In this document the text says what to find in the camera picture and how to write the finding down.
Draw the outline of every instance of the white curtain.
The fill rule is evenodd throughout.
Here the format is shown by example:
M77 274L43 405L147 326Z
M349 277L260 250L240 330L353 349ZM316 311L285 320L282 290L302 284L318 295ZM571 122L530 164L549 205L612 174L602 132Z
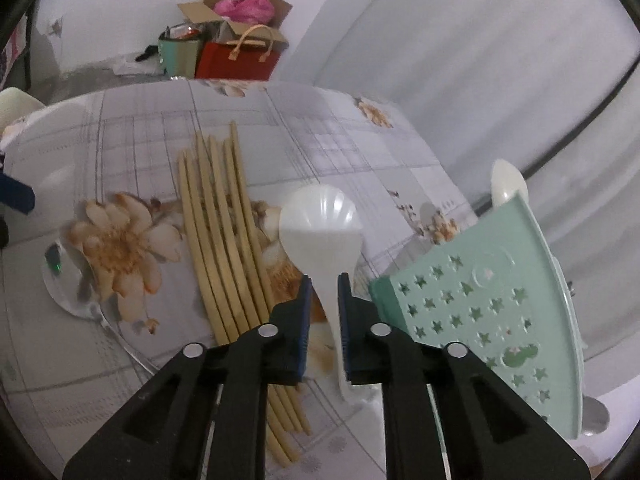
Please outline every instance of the white curtain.
M640 70L528 184L551 250L574 281L578 325L589 345L585 357L638 332Z
M397 102L474 203L495 158L528 166L639 50L618 0L372 0L312 82Z
M328 0L283 74L400 104L473 203L497 157L536 160L639 50L618 0ZM587 357L640 329L639 134L640 73L529 183Z

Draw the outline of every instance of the wooden chopstick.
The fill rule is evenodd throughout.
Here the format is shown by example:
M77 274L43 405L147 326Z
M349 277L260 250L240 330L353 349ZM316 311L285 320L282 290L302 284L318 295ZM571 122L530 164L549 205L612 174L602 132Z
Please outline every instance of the wooden chopstick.
M191 250L193 267L196 272L196 278L198 280L198 286L200 287L200 293L205 305L207 317L209 318L214 336L216 337L216 342L219 345L228 344L230 342L230 338L226 333L222 317L220 316L218 306L212 293L211 284L209 282L209 277L205 268L202 248L200 246L200 242L198 241L196 222L194 219L194 208L197 207L196 204L200 204L200 200L199 198L197 202L194 202L192 200L186 157L187 156L185 153L180 154L178 158L178 173L180 183L180 196L182 197L185 231L187 233L187 240ZM268 419L270 418L272 421L273 419L276 419L271 406L268 406L267 414ZM290 465L290 460L295 461L300 456L299 453L294 450L287 442L287 437L284 430L282 429L281 424L276 425L275 429L267 427L267 444L270 448L271 453L273 454L274 459L276 459L277 462L283 467Z
M233 167L234 171L231 171L232 177L229 178L229 181L233 180L236 184L234 189L237 191L238 199L234 202L233 207L237 211L242 211L242 217L244 218L244 225L246 228L245 234L247 242L242 242L241 245L245 248L247 253L250 250L250 254L244 256L245 261L252 261L254 266L252 267L253 272L257 270L257 274L259 277L259 282L262 285L262 293L267 303L268 311L271 312L274 307L275 299L273 297L273 291L271 290L271 281L269 279L269 275L267 274L266 267L264 265L264 261L262 259L262 250L260 249L260 242L258 241L258 235L256 231L256 226L254 223L254 216L251 211L251 201L249 200L249 193L246 188L246 178L244 176L244 167L242 166L242 155L240 153L240 143L238 140L238 126L235 122L232 122L230 125L231 129L231 140L228 147L228 155L225 150L225 160L227 165L227 171L229 167ZM289 397L290 405L296 413L296 418L300 422L302 429L306 434L311 434L312 429L309 424L308 419L306 418L305 412L300 405L300 400L298 399L298 394L295 388L287 387L285 388L286 395Z
M236 228L238 231L240 252L242 253L242 260L244 261L244 270L249 278L251 293L254 297L255 306L258 309L260 321L267 323L269 321L269 310L267 309L267 303L264 299L264 294L262 293L260 278L258 277L258 273L255 269L254 256L252 254L251 247L249 247L249 235L246 230L246 220L242 214L238 182L236 179L234 160L231 154L231 142L229 139L225 139L223 142L223 150L225 152L226 182L229 187L229 195L231 195L231 207L236 214Z
M238 326L236 326L234 317L231 314L231 309L229 309L229 303L226 300L225 291L222 289L220 274L211 249L209 232L207 231L207 226L204 222L202 202L200 201L200 193L198 191L198 178L196 177L196 171L190 152L185 154L185 162L187 166L187 181L189 183L191 205L193 207L193 217L196 224L196 234L200 241L200 249L202 250L202 256L204 258L204 267L207 271L207 276L209 277L213 296L216 299L216 304L218 305L218 311L222 317L222 323L225 325L226 335L228 336L229 341L235 341L238 339L240 331L244 332L244 330L239 330L241 326L240 322L238 323Z
M240 251L242 253L242 260L244 261L244 270L249 277L249 283L251 285L252 296L254 297L255 304L258 306L260 312L260 318L262 322L269 320L269 313L267 310L267 304L264 301L264 295L262 294L262 287L260 286L260 279L255 269L254 256L249 247L249 237L246 231L246 221L242 215L242 206L240 205L240 196L238 192L238 182L236 180L236 170L234 168L233 155L231 153L230 139L225 139L223 143L223 149L225 152L225 165L226 165L226 182L229 187L229 194L231 195L231 206L236 212L236 228L238 231L238 239L240 245ZM278 397L280 398L284 409L287 410L289 418L293 422L296 431L304 431L302 420L298 415L298 411L294 407L294 402L286 393L284 387L276 386L275 388Z
M216 261L218 263L218 269L222 275L222 283L225 287L226 296L229 300L229 306L234 319L236 320L236 326L238 332L243 333L249 330L249 324L247 323L244 310L242 309L242 303L238 296L238 290L234 283L234 277L231 274L229 267L229 260L225 253L225 244L222 240L222 234L220 233L220 223L218 222L218 213L213 203L213 190L211 188L211 172L209 157L207 156L206 148L204 146L204 140L202 136L196 134L196 148L198 152L198 164L200 167L200 179L202 182L202 192L204 194L205 210L207 213L207 219L209 220L209 231L213 248L216 251Z
M238 253L238 245L236 244L236 237L234 236L231 225L231 216L228 204L226 203L226 194L222 185L222 171L220 170L219 157L216 139L209 137L209 160L211 161L211 169L213 172L215 202L218 205L218 211L220 213L222 231L225 237L226 252L229 256L233 276L238 287L238 294L241 298L242 306L244 307L244 312L249 322L249 327L253 328L260 325L260 319L258 318L255 310L251 291L249 290L244 269L242 268L240 254ZM269 388L267 393L268 399L284 429L287 431L302 431L302 426L300 426L300 424L296 424L290 418L289 410L285 408L278 394L274 392L274 388Z
M233 147L234 154L234 167L236 168L236 175L238 176L238 191L240 194L240 202L242 203L242 215L244 216L244 222L247 225L249 233L249 241L251 242L251 250L254 254L255 266L258 269L258 276L260 277L260 284L262 285L262 291L267 303L269 312L275 306L275 298L273 291L271 290L271 280L267 273L267 268L264 265L262 259L262 250L260 248L260 242L258 241L258 233L254 224L254 216L251 212L251 201L249 200L249 193L246 189L246 177L244 176L244 166L242 165L242 153L240 152L240 143L238 141L238 126L235 121L231 122L231 145Z
M200 293L202 295L202 301L204 308L207 311L207 317L213 330L213 335L216 338L216 342L219 345L226 344L228 338L226 336L225 326L222 323L222 318L218 311L216 300L213 297L211 290L211 284L207 277L207 271L204 267L204 259L202 257L202 251L200 244L198 243L198 235L196 234L196 225L193 219L193 209L191 207L191 196L189 191L189 184L187 181L187 170L185 164L184 153L181 153L178 158L178 175L180 181L180 196L182 198L182 212L184 215L184 229L187 233L187 241L191 250L191 257L193 259L193 268L198 280L198 286L200 287Z
M218 154L218 144L214 137L209 137L209 157L211 161L211 169L213 170L213 184L214 192L216 196L216 203L218 205L218 211L220 213L220 221L222 223L222 232L225 237L226 252L229 256L229 262L231 263L231 269L238 286L238 294L242 300L242 306L246 314L249 326L254 327L260 324L257 312L254 307L254 300L251 297L251 291L242 269L242 260L238 253L238 245L236 244L236 237L234 236L234 230L231 225L231 215L229 213L229 207L226 203L226 193L222 184L222 170L220 170L220 156Z

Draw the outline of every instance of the mint green colander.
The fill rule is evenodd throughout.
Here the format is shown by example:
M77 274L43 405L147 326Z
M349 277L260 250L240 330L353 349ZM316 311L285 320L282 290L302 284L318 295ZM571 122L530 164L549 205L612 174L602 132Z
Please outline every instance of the mint green colander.
M416 341L469 346L563 437L582 423L582 346L560 266L520 196L370 284Z

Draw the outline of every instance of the red shopping bag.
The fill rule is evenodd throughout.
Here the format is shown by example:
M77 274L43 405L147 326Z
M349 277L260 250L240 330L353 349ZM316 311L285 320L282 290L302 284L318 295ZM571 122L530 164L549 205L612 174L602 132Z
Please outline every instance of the red shopping bag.
M271 35L269 47L263 50L246 44L247 36L256 28L266 28ZM254 25L238 41L205 44L196 70L196 79L245 79L267 81L280 59L273 51L273 35L265 25Z

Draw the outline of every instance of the white chair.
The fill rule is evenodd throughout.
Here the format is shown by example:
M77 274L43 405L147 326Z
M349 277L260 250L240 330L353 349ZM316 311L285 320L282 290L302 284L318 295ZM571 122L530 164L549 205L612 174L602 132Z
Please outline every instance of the white chair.
M41 108L44 104L22 90L11 87L0 91L0 133L16 119Z

